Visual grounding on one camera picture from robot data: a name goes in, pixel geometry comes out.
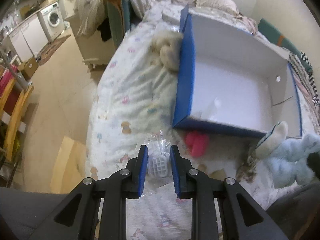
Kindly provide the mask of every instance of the striped fabric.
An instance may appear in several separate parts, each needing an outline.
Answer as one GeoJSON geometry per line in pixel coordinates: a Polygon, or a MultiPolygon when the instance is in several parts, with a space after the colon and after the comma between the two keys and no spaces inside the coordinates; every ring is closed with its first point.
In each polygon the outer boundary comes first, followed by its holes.
{"type": "Polygon", "coordinates": [[[292,65],[294,72],[299,77],[301,84],[304,86],[307,92],[313,97],[315,94],[309,82],[309,75],[304,69],[304,67],[302,66],[299,57],[293,54],[292,52],[290,52],[289,63],[292,65]]]}
{"type": "Polygon", "coordinates": [[[314,92],[314,96],[312,98],[312,101],[313,103],[316,105],[316,106],[319,106],[319,95],[318,95],[318,90],[317,90],[317,87],[316,87],[316,83],[315,83],[315,80],[314,80],[314,76],[313,76],[313,71],[312,71],[312,66],[311,66],[311,63],[307,57],[307,55],[304,53],[304,52],[301,52],[301,59],[303,61],[305,61],[311,68],[311,71],[309,71],[309,82],[310,82],[310,85],[313,89],[313,92],[314,92]]]}

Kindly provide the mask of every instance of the stuffed animal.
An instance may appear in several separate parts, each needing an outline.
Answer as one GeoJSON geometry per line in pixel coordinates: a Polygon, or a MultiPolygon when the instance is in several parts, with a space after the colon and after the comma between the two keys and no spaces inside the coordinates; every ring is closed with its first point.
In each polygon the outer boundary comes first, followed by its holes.
{"type": "Polygon", "coordinates": [[[186,145],[191,149],[191,156],[194,158],[204,155],[209,144],[209,136],[197,131],[188,132],[186,135],[186,145]]]}
{"type": "Polygon", "coordinates": [[[153,52],[159,55],[160,63],[168,70],[178,72],[183,33],[164,30],[151,41],[153,52]]]}
{"type": "Polygon", "coordinates": [[[320,152],[320,136],[306,134],[302,138],[289,138],[288,125],[282,121],[276,124],[257,144],[255,156],[264,160],[270,170],[274,187],[305,185],[315,176],[308,166],[311,153],[320,152]]]}

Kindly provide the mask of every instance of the bedsheet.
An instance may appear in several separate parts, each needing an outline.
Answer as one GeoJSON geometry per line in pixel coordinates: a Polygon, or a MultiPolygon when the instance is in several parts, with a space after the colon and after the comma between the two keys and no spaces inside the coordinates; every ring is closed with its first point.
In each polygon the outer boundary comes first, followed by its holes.
{"type": "MultiPolygon", "coordinates": [[[[224,169],[228,177],[234,178],[248,149],[258,142],[253,138],[209,135],[206,154],[193,159],[183,142],[184,132],[172,129],[177,75],[157,65],[157,56],[150,44],[156,32],[178,28],[172,23],[177,23],[181,9],[182,6],[168,1],[157,3],[145,13],[143,21],[126,34],[111,59],[90,112],[86,176],[103,179],[124,168],[130,158],[137,156],[137,142],[159,130],[178,145],[180,154],[190,159],[193,167],[207,174],[224,169]]],[[[303,132],[315,132],[311,124],[315,117],[308,111],[300,91],[299,99],[303,132]]],[[[272,178],[261,161],[256,171],[253,182],[240,184],[264,209],[297,187],[294,184],[283,189],[273,188],[272,178]]],[[[156,194],[127,200],[127,239],[189,239],[190,234],[191,200],[177,199],[173,183],[160,187],[156,194]]]]}

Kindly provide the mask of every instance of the white box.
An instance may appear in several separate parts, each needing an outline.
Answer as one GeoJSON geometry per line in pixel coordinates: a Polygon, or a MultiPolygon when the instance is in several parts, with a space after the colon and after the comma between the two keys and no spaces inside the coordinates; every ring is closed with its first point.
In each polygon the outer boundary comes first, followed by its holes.
{"type": "Polygon", "coordinates": [[[187,7],[180,31],[173,127],[261,137],[286,121],[289,136],[302,135],[291,66],[276,49],[187,7]]]}

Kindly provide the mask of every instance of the wooden chair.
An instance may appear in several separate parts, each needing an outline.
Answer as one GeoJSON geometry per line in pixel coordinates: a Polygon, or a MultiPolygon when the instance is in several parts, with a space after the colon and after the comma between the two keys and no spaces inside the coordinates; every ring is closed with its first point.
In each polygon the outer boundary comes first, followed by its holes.
{"type": "Polygon", "coordinates": [[[28,101],[29,96],[33,91],[33,85],[29,85],[26,91],[22,90],[20,92],[19,98],[14,106],[12,115],[9,116],[4,111],[4,105],[7,102],[10,92],[12,91],[16,80],[12,78],[6,85],[1,97],[0,97],[0,117],[1,121],[8,125],[5,139],[4,148],[0,148],[0,170],[4,164],[11,169],[9,177],[6,179],[0,176],[0,186],[10,187],[12,184],[13,176],[17,170],[18,164],[21,160],[22,153],[18,152],[14,156],[13,147],[14,140],[18,131],[24,133],[26,125],[21,122],[22,111],[28,101]]]}

